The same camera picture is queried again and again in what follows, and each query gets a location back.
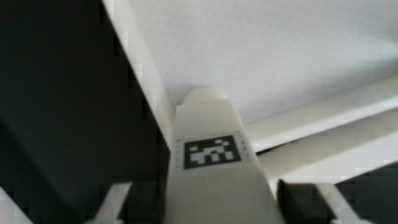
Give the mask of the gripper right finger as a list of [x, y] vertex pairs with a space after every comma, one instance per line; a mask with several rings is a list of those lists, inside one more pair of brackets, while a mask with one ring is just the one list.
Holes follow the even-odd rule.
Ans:
[[331, 183], [279, 180], [277, 201], [286, 224], [373, 224], [359, 217]]

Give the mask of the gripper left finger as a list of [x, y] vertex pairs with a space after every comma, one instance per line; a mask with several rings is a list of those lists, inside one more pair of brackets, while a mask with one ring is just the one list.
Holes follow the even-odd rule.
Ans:
[[162, 224], [164, 199], [156, 182], [119, 182], [109, 187], [85, 224]]

